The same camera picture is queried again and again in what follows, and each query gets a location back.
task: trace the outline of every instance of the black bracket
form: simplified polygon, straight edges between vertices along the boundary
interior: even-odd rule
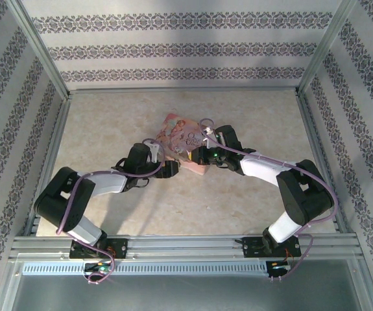
[[[267,253],[265,251],[263,241],[261,236],[257,237],[244,237],[242,241],[236,240],[236,242],[242,244],[243,253],[245,258],[267,258],[267,257],[287,257],[287,250],[292,256],[300,257],[302,252],[300,250],[300,244],[298,243],[298,238],[291,236],[283,243],[279,244],[280,247],[274,249],[272,253]]]
[[[126,238],[107,238],[105,244],[101,247],[104,251],[110,253],[115,259],[125,259],[127,254],[128,240]],[[78,242],[72,241],[69,259],[107,259],[106,255],[97,253],[86,248]]]

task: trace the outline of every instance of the marble-pattern surface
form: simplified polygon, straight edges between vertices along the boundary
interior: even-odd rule
[[[74,95],[54,173],[110,168],[131,146],[155,137],[168,113],[231,124],[243,147],[286,160],[312,159],[294,92],[218,91]],[[144,189],[91,199],[86,216],[109,235],[261,233],[284,211],[277,187],[211,167],[204,175],[180,169]],[[332,222],[311,232],[334,232]],[[41,220],[39,236],[54,235]]]

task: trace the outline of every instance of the purple cable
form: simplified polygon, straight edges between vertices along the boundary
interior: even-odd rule
[[[115,174],[115,175],[122,175],[122,176],[126,176],[126,177],[135,177],[135,178],[143,178],[143,177],[149,177],[151,175],[154,175],[155,173],[157,173],[162,167],[163,167],[163,164],[164,164],[164,161],[165,161],[165,149],[163,148],[162,144],[155,140],[155,139],[152,139],[152,138],[146,138],[142,141],[142,143],[144,143],[145,141],[151,141],[152,143],[154,144],[158,144],[160,146],[160,148],[162,149],[162,156],[163,156],[163,161],[159,164],[159,166],[153,170],[152,172],[150,173],[146,173],[146,174],[130,174],[130,173],[125,173],[125,172],[119,172],[117,170],[98,170],[96,172],[91,172],[91,173],[87,173],[87,174],[84,174],[82,175],[81,177],[78,178],[77,182],[75,183],[72,191],[71,191],[71,195],[69,196],[69,199],[68,199],[68,204],[67,204],[67,208],[65,209],[65,213],[64,213],[64,216],[62,217],[62,220],[60,222],[60,225],[58,227],[58,229],[56,230],[56,234],[57,235],[60,235],[62,233],[62,231],[64,230],[64,227],[65,227],[65,223],[67,222],[67,219],[68,219],[68,216],[71,212],[71,206],[72,206],[72,203],[74,201],[74,198],[75,198],[75,193],[78,189],[78,186],[80,185],[81,181],[84,179],[84,178],[87,178],[87,177],[90,177],[90,176],[94,176],[94,175],[103,175],[103,174]],[[110,271],[106,274],[106,275],[103,275],[99,272],[93,272],[92,274],[90,274],[90,276],[88,277],[88,282],[89,283],[93,283],[93,284],[99,284],[101,282],[103,282],[105,279],[107,279],[114,271],[114,267],[115,267],[115,262],[114,262],[114,258],[111,254],[109,254],[108,252],[106,251],[103,251],[99,248],[96,248],[95,246],[91,246],[73,236],[71,236],[72,239],[75,241],[75,242],[78,242],[79,244],[87,247],[87,248],[90,248],[94,251],[98,251],[99,253],[102,253],[106,256],[109,256],[110,260],[111,260],[111,266],[110,266]],[[92,276],[94,275],[98,275],[98,276],[102,276],[101,279],[99,279],[98,281],[91,281],[91,278]]]
[[[337,210],[339,208],[339,203],[337,201],[336,194],[333,191],[333,189],[327,183],[325,183],[324,181],[322,181],[319,177],[317,177],[316,175],[314,175],[314,174],[312,174],[312,173],[304,170],[303,168],[297,167],[296,165],[292,165],[292,164],[289,164],[287,162],[283,162],[283,161],[280,161],[280,160],[272,159],[272,158],[266,157],[264,155],[249,154],[249,153],[246,153],[246,152],[242,152],[242,151],[239,151],[239,150],[236,150],[236,149],[224,146],[223,144],[220,144],[217,141],[213,140],[207,133],[205,133],[204,129],[207,126],[205,126],[205,125],[202,124],[204,121],[210,121],[212,123],[211,126],[213,126],[215,124],[214,121],[212,119],[205,118],[205,119],[202,119],[202,120],[199,121],[199,126],[200,126],[200,131],[202,132],[203,136],[205,136],[205,138],[207,138],[209,141],[213,142],[218,147],[221,147],[222,149],[225,149],[227,151],[234,152],[236,154],[241,154],[242,156],[249,156],[249,157],[253,157],[255,159],[261,159],[261,160],[270,162],[270,163],[275,164],[275,165],[283,165],[285,167],[289,167],[289,168],[293,168],[295,170],[298,170],[299,172],[301,172],[301,173],[309,176],[310,178],[312,178],[315,181],[317,181],[318,183],[320,183],[330,193],[330,196],[332,197],[333,202],[334,202],[333,212],[329,216],[327,216],[327,217],[324,217],[324,218],[321,218],[321,219],[318,219],[318,220],[312,220],[311,222],[307,223],[306,225],[304,225],[303,227],[301,227],[298,231],[296,231],[294,233],[295,236],[298,236],[298,234],[300,232],[302,232],[306,227],[310,227],[311,224],[318,224],[320,222],[325,222],[326,220],[332,219],[336,215]],[[288,275],[291,275],[297,269],[297,267],[299,267],[299,265],[302,263],[302,261],[305,259],[305,257],[309,253],[309,251],[311,249],[311,246],[313,245],[313,236],[312,235],[304,234],[303,236],[310,236],[311,237],[310,244],[307,247],[306,251],[303,253],[303,255],[300,257],[300,259],[298,260],[297,264],[290,271],[288,271],[282,277],[282,279],[284,279]]]

